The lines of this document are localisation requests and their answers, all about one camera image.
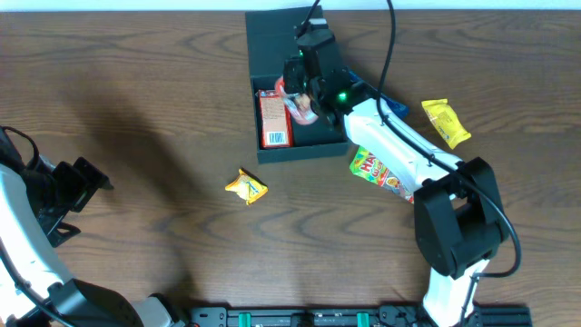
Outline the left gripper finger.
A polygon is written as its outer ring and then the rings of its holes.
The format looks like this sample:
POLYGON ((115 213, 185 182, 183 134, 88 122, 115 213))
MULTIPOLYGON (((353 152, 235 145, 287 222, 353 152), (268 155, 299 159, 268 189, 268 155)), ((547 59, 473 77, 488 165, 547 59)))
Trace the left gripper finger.
POLYGON ((41 214, 37 218, 47 240, 53 248, 59 247, 81 232, 81 230, 76 226, 65 223, 64 218, 64 214, 41 214))
POLYGON ((83 157, 75 161, 74 168, 86 180, 84 192, 72 209, 73 212, 79 213, 99 189, 113 190, 113 185, 106 174, 83 157))

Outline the small red Pringles can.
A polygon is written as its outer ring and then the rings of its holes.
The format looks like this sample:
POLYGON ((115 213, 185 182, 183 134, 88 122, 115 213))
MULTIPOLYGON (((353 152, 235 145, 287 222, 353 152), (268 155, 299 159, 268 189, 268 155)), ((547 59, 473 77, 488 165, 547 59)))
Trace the small red Pringles can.
POLYGON ((306 94, 287 94, 285 83, 281 76, 275 83, 275 91, 282 99, 290 116, 297 124, 310 125, 318 120, 318 116, 311 108, 310 98, 306 94))

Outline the red and white carton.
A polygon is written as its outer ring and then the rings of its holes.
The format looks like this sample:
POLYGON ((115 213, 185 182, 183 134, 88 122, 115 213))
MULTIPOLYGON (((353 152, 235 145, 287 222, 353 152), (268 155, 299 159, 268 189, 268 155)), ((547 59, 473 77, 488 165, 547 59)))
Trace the red and white carton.
POLYGON ((259 90, 262 147, 292 147, 291 117, 281 97, 274 90, 259 90))

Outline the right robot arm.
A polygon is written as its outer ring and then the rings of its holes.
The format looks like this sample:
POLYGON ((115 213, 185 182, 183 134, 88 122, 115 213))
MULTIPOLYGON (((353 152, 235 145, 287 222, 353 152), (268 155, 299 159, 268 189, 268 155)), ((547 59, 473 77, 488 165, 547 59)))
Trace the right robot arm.
POLYGON ((437 326, 466 325, 488 263, 502 242, 517 239, 493 170, 439 149, 398 118, 379 89, 353 81, 325 19, 305 19, 295 42, 299 52, 282 76, 286 103, 341 130, 411 192, 416 242, 431 267, 423 308, 437 326))

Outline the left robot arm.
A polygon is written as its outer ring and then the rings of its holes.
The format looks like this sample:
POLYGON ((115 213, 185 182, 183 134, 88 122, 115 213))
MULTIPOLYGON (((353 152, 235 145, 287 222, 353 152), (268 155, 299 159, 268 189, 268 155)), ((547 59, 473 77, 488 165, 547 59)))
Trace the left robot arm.
POLYGON ((185 326, 188 317, 154 293, 129 302, 120 293, 77 279, 56 248, 79 234, 64 222, 79 213, 107 175, 83 157, 51 164, 33 150, 25 162, 1 129, 1 321, 6 326, 185 326))

